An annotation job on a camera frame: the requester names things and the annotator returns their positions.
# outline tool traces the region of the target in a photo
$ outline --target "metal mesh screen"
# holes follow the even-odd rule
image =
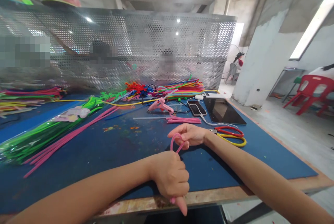
[[[119,90],[125,82],[165,85],[190,75],[217,89],[236,22],[223,15],[0,5],[2,38],[50,39],[49,66],[2,65],[2,89]],[[23,58],[39,56],[40,48],[32,49]]]

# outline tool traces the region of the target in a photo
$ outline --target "charging cable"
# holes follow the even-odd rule
[[[189,99],[187,100],[187,104],[188,104],[189,108],[190,108],[191,105],[194,105],[194,106],[197,107],[198,112],[199,112],[199,114],[200,114],[200,117],[202,118],[202,120],[203,120],[206,124],[208,124],[209,126],[229,126],[229,127],[235,127],[235,128],[238,128],[236,125],[229,124],[229,123],[216,123],[216,124],[208,123],[208,122],[205,120],[203,114],[201,113],[199,107],[198,107],[196,104],[189,104],[189,100],[190,100],[190,99],[193,99],[193,98],[194,98],[194,97],[189,98]]]

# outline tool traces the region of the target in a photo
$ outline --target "pink glue gun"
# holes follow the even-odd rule
[[[155,101],[150,107],[149,107],[149,111],[153,111],[156,108],[160,108],[161,111],[163,110],[167,110],[169,112],[169,114],[173,114],[174,113],[174,109],[172,109],[171,107],[167,106],[165,104],[165,99],[168,96],[171,96],[175,91],[177,91],[177,89],[175,89],[174,91],[172,91],[171,93],[167,94],[164,98],[159,98],[157,101]]]

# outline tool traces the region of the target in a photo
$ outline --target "hand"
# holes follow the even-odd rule
[[[149,157],[150,178],[157,184],[161,195],[170,199],[175,197],[175,204],[184,216],[187,215],[187,204],[183,198],[189,191],[189,173],[180,156],[174,151],[165,151]]]
[[[169,138],[172,138],[176,133],[181,134],[182,140],[179,137],[176,137],[174,141],[179,146],[184,141],[185,143],[182,147],[182,150],[186,150],[189,148],[189,146],[197,146],[202,144],[208,132],[209,130],[205,128],[197,127],[188,123],[183,123],[182,125],[170,131],[167,136]]]

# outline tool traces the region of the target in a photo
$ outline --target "floor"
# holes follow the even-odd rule
[[[234,86],[227,85],[222,80],[219,87],[220,93],[226,93],[230,97]],[[253,111],[249,107],[240,108],[252,119],[274,136],[282,140],[287,146],[296,151],[301,157],[312,163],[329,178],[334,180],[334,117],[315,115],[314,111],[308,111],[301,116],[296,115],[299,108],[288,106],[282,108],[281,100],[274,97],[268,98],[261,109]],[[317,193],[312,199],[334,216],[334,187]],[[232,221],[250,210],[259,200],[239,202],[223,205],[228,221]],[[252,224],[260,223],[289,223],[278,213],[272,213]]]

